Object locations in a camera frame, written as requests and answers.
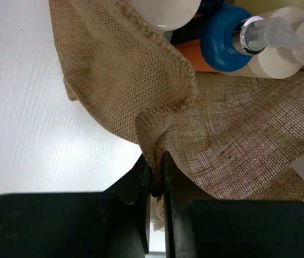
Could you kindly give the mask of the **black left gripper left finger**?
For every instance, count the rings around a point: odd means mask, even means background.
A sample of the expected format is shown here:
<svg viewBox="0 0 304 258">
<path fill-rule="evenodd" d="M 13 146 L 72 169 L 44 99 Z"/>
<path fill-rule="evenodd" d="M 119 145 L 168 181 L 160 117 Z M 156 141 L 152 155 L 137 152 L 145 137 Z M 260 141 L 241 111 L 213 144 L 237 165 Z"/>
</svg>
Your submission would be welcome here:
<svg viewBox="0 0 304 258">
<path fill-rule="evenodd" d="M 149 185 L 140 157 L 103 192 L 0 195 L 0 257 L 145 257 Z"/>
</svg>

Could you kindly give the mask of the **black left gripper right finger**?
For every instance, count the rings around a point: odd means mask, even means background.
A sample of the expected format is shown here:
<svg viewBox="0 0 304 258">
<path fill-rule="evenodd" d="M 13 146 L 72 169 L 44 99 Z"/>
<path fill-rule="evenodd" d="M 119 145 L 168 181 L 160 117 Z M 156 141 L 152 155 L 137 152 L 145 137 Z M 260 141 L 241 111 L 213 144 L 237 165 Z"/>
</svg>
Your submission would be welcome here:
<svg viewBox="0 0 304 258">
<path fill-rule="evenodd" d="M 167 257 L 304 257 L 304 202 L 218 200 L 163 154 Z"/>
</svg>

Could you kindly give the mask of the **cream pump bottle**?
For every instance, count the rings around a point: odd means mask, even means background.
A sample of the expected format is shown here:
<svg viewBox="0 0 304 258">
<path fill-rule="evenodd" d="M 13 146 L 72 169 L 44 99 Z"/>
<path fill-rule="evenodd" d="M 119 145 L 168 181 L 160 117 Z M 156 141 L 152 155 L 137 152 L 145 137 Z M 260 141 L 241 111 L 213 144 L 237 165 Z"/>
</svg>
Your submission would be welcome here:
<svg viewBox="0 0 304 258">
<path fill-rule="evenodd" d="M 263 18 L 280 17 L 285 19 L 293 31 L 304 43 L 304 10 L 296 6 L 287 6 L 261 14 Z M 283 79 L 297 73 L 304 65 L 303 49 L 265 48 L 254 56 L 248 67 L 257 77 Z"/>
</svg>

